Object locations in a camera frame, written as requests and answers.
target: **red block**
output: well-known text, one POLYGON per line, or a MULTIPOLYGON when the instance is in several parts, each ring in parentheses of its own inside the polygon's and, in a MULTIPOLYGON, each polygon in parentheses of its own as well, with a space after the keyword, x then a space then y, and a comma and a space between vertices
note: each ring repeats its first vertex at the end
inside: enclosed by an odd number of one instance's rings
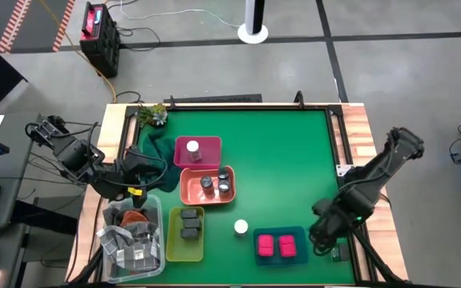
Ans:
POLYGON ((296 256, 295 238, 293 235, 283 235, 279 237, 280 255, 282 257, 296 256))
POLYGON ((273 256, 273 236, 262 234, 258 237, 259 244, 257 245, 259 256, 273 256))

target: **wooden table frame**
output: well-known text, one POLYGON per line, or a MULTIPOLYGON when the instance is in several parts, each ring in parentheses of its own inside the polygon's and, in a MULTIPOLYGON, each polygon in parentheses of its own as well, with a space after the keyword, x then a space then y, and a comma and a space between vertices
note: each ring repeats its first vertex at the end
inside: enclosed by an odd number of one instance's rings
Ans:
MULTIPOLYGON (((98 148, 106 155, 104 162, 113 162, 123 154, 123 147, 129 147, 135 140, 138 130, 136 130, 136 118, 131 115, 136 111, 137 104, 109 104, 102 122, 101 133, 98 140, 98 148)), ((175 104, 177 109, 190 109, 195 107, 204 110, 211 109, 231 109, 239 108, 244 110, 270 109, 314 109, 325 108, 327 121, 331 122, 329 134, 336 164, 353 164, 361 166, 366 164, 376 155, 375 145, 371 136, 369 122, 363 104, 339 104, 339 103, 305 103, 304 107, 300 103, 179 103, 175 104)), ((102 200, 102 207, 99 209, 98 217, 95 214, 98 208, 100 196, 89 186, 86 190, 82 212, 79 218, 79 244, 78 255, 74 265, 74 271, 70 279, 79 274, 81 269, 88 263, 89 251, 94 253, 99 245, 98 239, 92 242, 93 232, 103 227, 102 210, 107 204, 107 200, 102 200)), ((377 250, 384 262, 400 278, 407 279, 403 256, 398 242, 394 219, 388 203, 379 201, 375 207, 375 212, 367 220, 363 232, 377 250)), ((352 253, 355 280, 375 280, 376 270, 372 269, 372 264, 363 253, 362 247, 356 241, 349 241, 350 247, 356 253, 352 253)), ((75 248, 73 247, 70 257, 69 269, 74 263, 75 248)))

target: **red power station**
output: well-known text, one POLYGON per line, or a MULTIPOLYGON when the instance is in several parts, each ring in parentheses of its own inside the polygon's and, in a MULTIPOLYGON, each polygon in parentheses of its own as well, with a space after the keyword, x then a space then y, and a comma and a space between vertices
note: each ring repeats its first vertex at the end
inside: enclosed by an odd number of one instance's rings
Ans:
POLYGON ((90 63, 106 78, 117 76, 120 35, 106 5, 86 3, 81 32, 79 45, 90 63))

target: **potted plant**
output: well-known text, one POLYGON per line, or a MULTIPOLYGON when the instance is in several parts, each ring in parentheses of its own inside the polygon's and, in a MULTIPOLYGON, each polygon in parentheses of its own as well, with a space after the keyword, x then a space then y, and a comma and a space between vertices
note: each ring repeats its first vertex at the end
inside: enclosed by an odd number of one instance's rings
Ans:
POLYGON ((167 118, 166 107, 161 103, 151 107, 141 106, 138 112, 140 127, 144 127, 147 124, 156 128, 163 127, 166 124, 167 118))

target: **gray floor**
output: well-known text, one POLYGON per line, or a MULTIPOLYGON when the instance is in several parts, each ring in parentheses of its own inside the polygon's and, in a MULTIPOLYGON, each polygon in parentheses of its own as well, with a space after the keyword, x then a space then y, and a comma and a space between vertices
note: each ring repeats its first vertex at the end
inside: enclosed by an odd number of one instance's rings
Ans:
MULTIPOLYGON (((124 10, 142 16, 208 9, 239 24, 243 3, 140 0, 124 10)), ((324 4, 334 35, 461 32, 461 1, 326 0, 324 4)), ((83 0, 76 2, 67 29, 75 41, 84 5, 83 0)), ((150 26, 165 41, 235 38, 233 28, 206 14, 131 21, 119 8, 111 13, 120 26, 150 26)), ((265 23, 274 36, 323 34, 312 0, 267 1, 265 23)), ((143 32, 126 41, 153 39, 143 32)), ((424 157, 408 163, 387 186, 411 280, 461 286, 461 166, 453 165, 447 152, 461 123, 461 38, 339 42, 335 49, 348 98, 366 103, 377 149, 382 149, 385 133, 393 126, 410 128, 426 143, 424 157)), ((110 93, 74 52, 4 57, 31 86, 0 106, 0 112, 40 111, 71 121, 102 121, 110 93)), ((263 94, 265 102, 289 102, 297 90, 307 101, 338 101, 327 48, 319 42, 123 50, 119 76, 112 82, 117 91, 137 90, 146 102, 160 102, 171 94, 182 98, 253 93, 263 94)), ((46 176, 39 170, 29 173, 46 176)), ((44 197, 78 193, 76 187, 36 183, 27 183, 23 193, 31 187, 44 197)), ((58 284, 65 274, 56 270, 55 277, 45 276, 45 268, 31 268, 25 287, 58 284)))

